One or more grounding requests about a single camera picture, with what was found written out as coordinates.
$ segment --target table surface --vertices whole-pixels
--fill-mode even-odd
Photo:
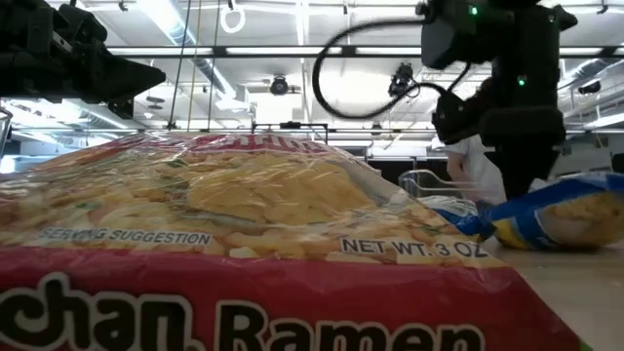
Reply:
[[[495,240],[484,247],[516,268],[595,351],[624,350],[624,242],[594,253],[515,251]]]

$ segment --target white shirt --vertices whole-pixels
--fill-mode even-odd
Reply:
[[[500,170],[485,155],[486,151],[493,151],[493,148],[485,147],[479,135],[449,145],[446,150],[465,155],[462,168],[470,181],[477,183],[483,200],[494,205],[505,202],[505,187]]]

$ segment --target blue snack bag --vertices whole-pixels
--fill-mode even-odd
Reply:
[[[428,196],[418,198],[423,205],[441,215],[459,231],[481,242],[489,238],[494,227],[479,217],[477,205],[452,196]]]
[[[624,175],[567,176],[481,213],[505,246],[595,249],[624,238]]]

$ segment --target person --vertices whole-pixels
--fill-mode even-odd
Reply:
[[[470,136],[446,148],[447,172],[453,181],[474,183],[474,188],[463,191],[466,199],[479,208],[505,202],[505,187],[500,170],[488,159],[489,148],[479,135]]]

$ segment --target red packaging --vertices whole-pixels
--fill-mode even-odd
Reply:
[[[136,135],[0,178],[0,350],[589,350],[367,165]]]

